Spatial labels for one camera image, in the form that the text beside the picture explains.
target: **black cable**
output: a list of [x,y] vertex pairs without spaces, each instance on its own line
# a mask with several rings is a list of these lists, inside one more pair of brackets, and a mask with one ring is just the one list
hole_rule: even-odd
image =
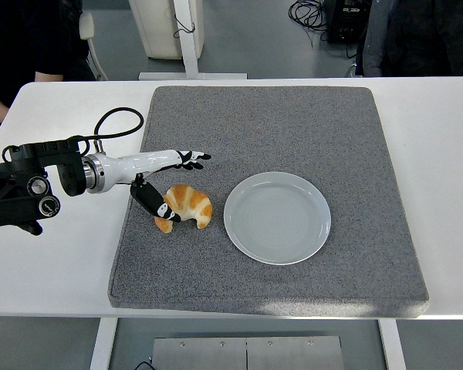
[[[134,113],[139,117],[140,122],[133,129],[129,129],[129,130],[123,131],[121,133],[111,133],[111,134],[100,135],[98,132],[100,131],[100,127],[103,124],[103,122],[106,120],[106,118],[108,118],[109,116],[111,116],[112,114],[114,114],[116,112],[131,112],[131,113]],[[118,108],[114,108],[112,110],[109,110],[108,112],[106,112],[100,118],[100,120],[98,121],[98,123],[94,127],[94,135],[91,135],[91,136],[78,135],[78,136],[72,136],[69,139],[77,140],[78,143],[80,143],[81,141],[86,143],[86,149],[81,153],[81,156],[85,156],[87,154],[87,152],[90,151],[90,142],[89,142],[89,140],[114,139],[116,137],[130,135],[131,133],[135,133],[136,131],[138,131],[143,125],[144,125],[144,117],[142,116],[142,114],[140,114],[138,111],[136,111],[133,108],[129,108],[129,107],[126,107],[126,106],[120,106]]]
[[177,19],[178,24],[181,25],[183,28],[182,28],[182,29],[178,29],[177,31],[175,31],[175,33],[173,34],[173,37],[175,37],[176,39],[179,39],[179,38],[180,38],[180,35],[178,35],[178,33],[179,33],[180,31],[184,31],[185,33],[194,33],[194,32],[195,32],[195,25],[194,25],[193,22],[192,22],[192,29],[188,29],[187,27],[185,27],[184,25],[181,24],[181,22],[178,20],[176,14],[174,14],[174,17],[175,17],[175,19]]
[[144,364],[147,365],[147,366],[149,366],[149,367],[152,368],[153,370],[156,370],[156,369],[153,367],[152,364],[150,364],[149,362],[145,362],[145,361],[142,361],[134,370],[138,370],[139,366],[144,365]]
[[320,0],[298,0],[288,9],[290,19],[311,31],[327,31],[323,13],[323,2]]
[[353,54],[352,56],[349,56],[348,55],[348,44],[346,44],[346,58],[347,59],[352,59],[352,58],[355,58],[357,56],[357,54]]

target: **metal panel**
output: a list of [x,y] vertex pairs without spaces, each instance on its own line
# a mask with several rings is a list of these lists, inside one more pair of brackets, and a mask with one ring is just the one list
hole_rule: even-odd
[[344,370],[339,337],[248,338],[248,370]]
[[157,370],[246,370],[244,338],[157,338],[153,365]]
[[157,370],[344,370],[339,337],[157,338]]

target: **gray floor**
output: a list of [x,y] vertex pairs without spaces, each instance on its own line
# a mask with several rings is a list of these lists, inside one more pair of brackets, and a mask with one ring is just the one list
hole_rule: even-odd
[[[344,77],[346,46],[328,45],[288,19],[293,0],[204,0],[200,72],[240,72],[250,79]],[[139,72],[183,72],[180,61],[144,54],[127,0],[84,0],[96,24],[94,43],[111,80]],[[353,54],[354,47],[348,48]],[[0,318],[0,370],[88,369],[95,318]],[[399,321],[409,370],[463,369],[463,321]],[[384,369],[375,321],[270,319],[121,319],[110,368],[133,369],[154,338],[185,336],[339,335],[346,369]]]

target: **empty plate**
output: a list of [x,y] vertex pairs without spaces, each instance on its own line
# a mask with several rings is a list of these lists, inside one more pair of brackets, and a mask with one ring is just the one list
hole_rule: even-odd
[[331,213],[309,181],[284,172],[259,173],[228,196],[225,227],[233,244],[265,264],[295,264],[326,242]]

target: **white robotic arm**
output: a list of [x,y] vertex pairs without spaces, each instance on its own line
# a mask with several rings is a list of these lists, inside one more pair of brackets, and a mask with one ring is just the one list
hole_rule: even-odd
[[197,161],[208,160],[210,155],[202,152],[162,150],[158,152],[138,153],[133,156],[111,158],[103,150],[83,157],[86,189],[89,193],[104,193],[115,184],[131,185],[130,193],[151,214],[179,221],[163,197],[146,181],[157,171],[183,167],[187,170],[202,169]]

